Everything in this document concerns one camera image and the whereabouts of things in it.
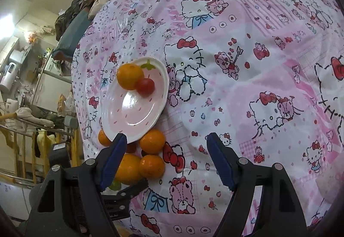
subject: orange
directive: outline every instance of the orange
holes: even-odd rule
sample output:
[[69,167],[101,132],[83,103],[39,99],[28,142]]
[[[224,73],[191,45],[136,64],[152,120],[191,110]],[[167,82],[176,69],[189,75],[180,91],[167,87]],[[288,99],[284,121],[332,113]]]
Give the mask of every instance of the orange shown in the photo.
[[126,90],[134,90],[136,83],[144,78],[144,73],[140,66],[133,63],[123,64],[117,70],[117,82]]
[[127,145],[126,153],[133,154],[134,152],[136,152],[136,142]]
[[139,171],[147,179],[158,179],[165,172],[165,163],[160,156],[148,154],[141,159]]
[[101,143],[105,147],[109,147],[111,144],[110,139],[105,135],[105,132],[103,129],[99,131],[98,140],[99,140],[99,143]]
[[125,185],[133,185],[143,179],[139,172],[140,158],[134,154],[125,154],[119,164],[115,179]]
[[147,154],[158,154],[165,145],[166,138],[161,131],[153,128],[140,139],[140,147]]

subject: white plate rim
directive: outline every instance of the white plate rim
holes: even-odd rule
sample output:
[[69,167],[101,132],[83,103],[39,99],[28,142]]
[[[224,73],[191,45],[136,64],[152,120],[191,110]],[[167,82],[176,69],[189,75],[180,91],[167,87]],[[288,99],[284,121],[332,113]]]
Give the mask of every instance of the white plate rim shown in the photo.
[[[141,139],[149,130],[152,129],[152,127],[157,123],[163,109],[166,106],[166,102],[167,102],[167,96],[168,96],[168,91],[169,91],[169,86],[170,86],[170,78],[168,76],[165,64],[162,63],[159,59],[157,59],[155,57],[140,57],[140,58],[137,58],[137,59],[131,61],[130,63],[142,65],[144,63],[147,63],[147,60],[150,61],[150,64],[152,64],[158,68],[158,70],[160,71],[161,76],[163,78],[163,82],[165,85],[164,95],[162,98],[163,103],[161,103],[161,105],[159,107],[159,110],[158,110],[159,114],[157,114],[157,116],[155,117],[152,124],[149,125],[143,133],[137,134],[134,137],[132,137],[130,135],[126,135],[128,144]],[[104,120],[108,119],[108,113],[109,113],[109,110],[107,110],[107,106],[105,104],[108,100],[110,100],[110,98],[112,99],[112,97],[109,96],[109,92],[110,92],[111,85],[115,85],[115,84],[117,84],[117,79],[114,79],[114,81],[109,85],[108,90],[106,91],[105,97],[101,100],[101,104],[100,104],[100,106],[101,106],[101,120],[102,120],[103,130],[109,139],[114,139],[118,133],[118,132],[117,133],[113,132],[111,130],[110,123],[108,121],[104,122]]]

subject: plate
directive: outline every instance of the plate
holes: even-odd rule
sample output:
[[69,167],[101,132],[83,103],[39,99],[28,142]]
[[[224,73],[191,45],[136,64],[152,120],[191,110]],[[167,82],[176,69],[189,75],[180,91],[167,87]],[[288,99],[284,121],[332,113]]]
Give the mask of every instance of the plate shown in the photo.
[[165,64],[152,57],[138,58],[145,78],[154,81],[155,90],[142,97],[136,90],[125,90],[114,79],[101,102],[101,121],[106,136],[111,140],[117,133],[127,136],[128,143],[139,140],[157,122],[167,101],[169,76]]

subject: red tomato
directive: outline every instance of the red tomato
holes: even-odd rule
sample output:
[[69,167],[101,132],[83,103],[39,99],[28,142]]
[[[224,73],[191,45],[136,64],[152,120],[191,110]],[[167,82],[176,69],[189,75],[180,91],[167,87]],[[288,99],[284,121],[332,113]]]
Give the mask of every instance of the red tomato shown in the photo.
[[154,89],[155,89],[155,84],[152,79],[144,78],[144,79],[140,79],[136,83],[136,90],[142,96],[151,95]]

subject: hello kitty tablecloth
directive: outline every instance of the hello kitty tablecloth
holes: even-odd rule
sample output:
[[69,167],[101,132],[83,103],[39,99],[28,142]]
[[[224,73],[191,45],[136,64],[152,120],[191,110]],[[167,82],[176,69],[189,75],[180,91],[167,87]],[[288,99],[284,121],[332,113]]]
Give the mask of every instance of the hello kitty tablecloth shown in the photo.
[[307,225],[318,222],[330,205],[315,179],[344,141],[342,26],[335,0],[109,0],[73,58],[85,158],[102,148],[102,100],[121,64],[155,57],[170,77],[156,125],[166,172],[132,199],[122,225],[147,236],[214,234],[232,193],[206,149],[210,132],[255,164],[283,164]]

